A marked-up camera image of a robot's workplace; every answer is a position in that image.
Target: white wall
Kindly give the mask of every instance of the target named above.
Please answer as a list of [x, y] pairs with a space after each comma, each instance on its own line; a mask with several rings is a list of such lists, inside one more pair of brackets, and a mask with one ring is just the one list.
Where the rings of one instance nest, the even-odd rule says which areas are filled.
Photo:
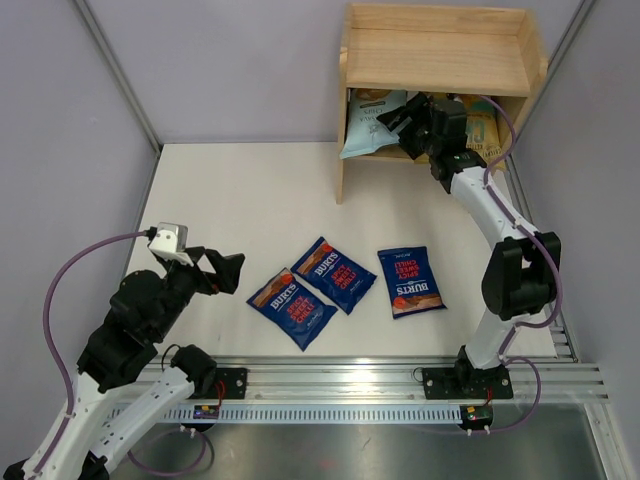
[[637, 0], [598, 2], [516, 148], [540, 226], [563, 242], [565, 312], [604, 375], [640, 472], [640, 32]]
[[[154, 158], [65, 0], [0, 6], [0, 473], [30, 456], [62, 407], [42, 304], [62, 264], [135, 226]], [[103, 320], [128, 245], [70, 271], [53, 335], [73, 368]]]
[[[526, 7], [549, 51], [580, 0]], [[346, 0], [90, 0], [164, 143], [334, 140]]]

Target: wooden board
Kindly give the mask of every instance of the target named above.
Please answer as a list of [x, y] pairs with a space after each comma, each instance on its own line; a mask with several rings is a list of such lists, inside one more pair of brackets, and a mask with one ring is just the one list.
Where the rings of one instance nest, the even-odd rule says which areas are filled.
[[[518, 45], [520, 46], [520, 53], [531, 93], [528, 97], [502, 97], [497, 99], [509, 115], [509, 118], [513, 120], [516, 132], [520, 131], [531, 112], [531, 108], [547, 76], [549, 65], [549, 60], [544, 52], [542, 40], [538, 33], [535, 17], [530, 11], [525, 13], [518, 31]], [[498, 116], [498, 135], [503, 150], [507, 149], [511, 144], [511, 133], [501, 116]]]
[[351, 28], [516, 35], [525, 10], [440, 5], [351, 5]]
[[352, 29], [347, 86], [529, 95], [515, 35]]
[[[441, 356], [471, 338], [484, 312], [490, 252], [470, 215], [429, 168], [384, 162], [347, 162], [350, 188], [338, 206], [335, 155], [335, 143], [165, 146], [142, 225], [182, 223], [189, 246], [247, 257], [237, 293], [196, 296], [165, 345], [196, 343], [214, 355]], [[245, 302], [320, 235], [378, 278], [353, 313], [338, 311], [303, 353]], [[393, 320], [376, 252], [418, 245], [429, 249], [448, 309]], [[129, 271], [144, 268], [161, 272], [138, 241]], [[547, 329], [523, 331], [511, 352], [555, 354]]]

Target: wooden shelf compartment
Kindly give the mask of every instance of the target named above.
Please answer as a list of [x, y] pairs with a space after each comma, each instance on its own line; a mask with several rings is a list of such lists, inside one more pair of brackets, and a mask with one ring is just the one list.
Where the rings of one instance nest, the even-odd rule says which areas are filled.
[[[491, 95], [518, 130], [547, 65], [528, 10], [349, 4], [340, 47], [338, 148], [344, 145], [350, 88]], [[511, 135], [501, 117], [498, 134], [507, 148]], [[397, 146], [357, 158], [412, 162]], [[341, 203], [344, 161], [338, 163], [336, 201]]]

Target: burts chips bag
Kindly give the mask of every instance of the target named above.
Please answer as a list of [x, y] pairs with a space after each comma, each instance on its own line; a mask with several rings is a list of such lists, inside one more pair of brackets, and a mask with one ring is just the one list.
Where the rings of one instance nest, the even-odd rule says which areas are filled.
[[446, 308], [429, 266], [427, 247], [378, 252], [387, 281], [393, 318]]
[[320, 237], [292, 270], [316, 287], [347, 315], [371, 288], [376, 276]]
[[247, 303], [284, 330], [302, 351], [338, 311], [303, 287], [286, 268]]

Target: metal frame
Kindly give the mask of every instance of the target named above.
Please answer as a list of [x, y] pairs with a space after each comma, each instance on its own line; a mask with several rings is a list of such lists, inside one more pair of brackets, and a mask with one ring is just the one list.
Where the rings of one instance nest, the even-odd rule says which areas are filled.
[[631, 479], [633, 469], [626, 459], [629, 457], [622, 448], [616, 428], [611, 420], [608, 405], [590, 404], [584, 406], [591, 433], [596, 442], [602, 466], [611, 479]]
[[[506, 160], [507, 171], [505, 172], [505, 179], [509, 194], [511, 195], [511, 201], [513, 205], [520, 211], [523, 217], [528, 221], [533, 222], [531, 208], [527, 203], [522, 182], [518, 175], [518, 170], [513, 161], [513, 156], [510, 156]], [[550, 313], [550, 308], [545, 309], [547, 315]], [[567, 321], [562, 312], [558, 315], [558, 318], [550, 327], [553, 343], [556, 349], [558, 359], [571, 359], [572, 361], [579, 361], [578, 347], [573, 340], [575, 337], [572, 334], [571, 327], [567, 325]]]
[[155, 152], [156, 157], [159, 158], [162, 153], [162, 144], [158, 139], [158, 135], [156, 134], [149, 117], [147, 117], [144, 108], [142, 108], [142, 104], [138, 100], [138, 97], [136, 97], [133, 88], [131, 88], [129, 80], [124, 74], [124, 70], [120, 66], [118, 58], [113, 53], [113, 49], [109, 44], [107, 36], [104, 34], [93, 10], [91, 10], [91, 7], [86, 0], [69, 0], [69, 4], [78, 15], [78, 19], [82, 25], [87, 30], [87, 33], [91, 37], [100, 58], [103, 60], [105, 67], [111, 74], [113, 82], [122, 94], [124, 101], [127, 103], [133, 117], [138, 122], [138, 125], [140, 125], [140, 128], [147, 138], [149, 145], [151, 145], [151, 148]]
[[[607, 403], [607, 391], [595, 364], [534, 359], [543, 382], [542, 403]], [[249, 370], [245, 400], [225, 404], [246, 405], [470, 405], [478, 401], [426, 400], [414, 378], [421, 367], [451, 366], [455, 357], [216, 357], [219, 367]], [[495, 403], [530, 403], [536, 382], [527, 365], [510, 366], [515, 397]], [[160, 362], [154, 360], [130, 386], [123, 398], [135, 398], [158, 379]], [[198, 401], [184, 402], [195, 405]]]
[[[213, 409], [216, 405], [200, 401]], [[109, 421], [125, 410], [126, 404], [119, 404], [111, 412]], [[203, 419], [195, 414], [193, 404], [182, 404], [169, 410], [158, 423], [210, 424], [248, 423], [272, 425], [304, 424], [456, 424], [462, 423], [460, 408], [455, 405], [243, 405], [227, 404], [216, 415]]]

